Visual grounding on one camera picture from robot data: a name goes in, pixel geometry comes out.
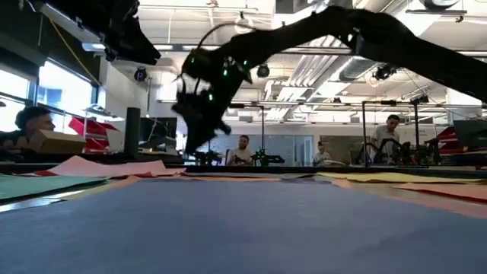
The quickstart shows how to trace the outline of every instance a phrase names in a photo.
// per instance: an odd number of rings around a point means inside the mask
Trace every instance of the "laboratory room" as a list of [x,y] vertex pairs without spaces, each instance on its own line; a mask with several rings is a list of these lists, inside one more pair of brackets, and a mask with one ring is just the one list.
[[487,273],[487,2],[0,15],[0,273]]

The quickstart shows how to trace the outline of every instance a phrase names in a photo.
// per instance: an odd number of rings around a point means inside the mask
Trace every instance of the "black robotic arm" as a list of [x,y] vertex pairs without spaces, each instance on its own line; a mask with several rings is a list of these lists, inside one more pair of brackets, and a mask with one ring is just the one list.
[[277,30],[255,30],[216,50],[198,48],[188,55],[183,73],[207,81],[210,88],[200,94],[182,91],[173,106],[188,127],[186,152],[215,137],[216,129],[230,133],[221,118],[242,81],[251,82],[251,68],[284,49],[326,35],[340,39],[355,55],[408,68],[487,102],[484,62],[419,39],[391,15],[331,6]]
[[155,65],[161,54],[142,33],[137,0],[28,0],[38,12],[54,10],[105,46],[108,61],[126,59]]

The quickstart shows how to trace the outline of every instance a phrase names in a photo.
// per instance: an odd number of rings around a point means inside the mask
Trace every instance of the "pink paper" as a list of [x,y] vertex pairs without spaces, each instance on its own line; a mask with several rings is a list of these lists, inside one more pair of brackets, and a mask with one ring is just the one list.
[[162,161],[127,164],[98,164],[74,156],[48,170],[61,176],[124,177],[129,175],[164,176],[184,172],[181,168],[166,168]]

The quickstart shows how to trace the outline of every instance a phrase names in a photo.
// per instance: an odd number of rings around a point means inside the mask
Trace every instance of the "blue table surface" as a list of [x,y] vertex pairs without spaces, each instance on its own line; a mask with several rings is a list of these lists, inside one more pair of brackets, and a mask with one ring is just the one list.
[[487,273],[487,220],[331,184],[142,180],[0,213],[0,273]]

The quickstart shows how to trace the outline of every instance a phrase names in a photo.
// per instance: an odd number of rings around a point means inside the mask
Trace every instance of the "man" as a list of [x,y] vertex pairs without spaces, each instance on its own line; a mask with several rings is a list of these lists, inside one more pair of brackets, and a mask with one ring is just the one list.
[[326,160],[331,160],[329,153],[325,151],[325,145],[322,142],[318,142],[318,153],[314,155],[313,166],[324,167],[326,166]]
[[251,166],[252,155],[247,149],[249,145],[249,136],[242,135],[238,142],[238,148],[228,153],[227,165],[229,166]]
[[[387,124],[385,126],[378,126],[375,129],[375,133],[372,136],[371,140],[372,143],[379,148],[382,140],[384,139],[394,139],[399,142],[399,133],[395,131],[397,125],[399,125],[399,117],[395,114],[389,115],[389,117],[387,117]],[[382,149],[382,153],[387,155],[388,164],[391,164],[391,156],[394,153],[394,144],[392,142],[386,143]]]
[[25,107],[15,119],[19,130],[0,133],[0,148],[26,147],[30,137],[39,129],[53,131],[51,112],[43,107]]

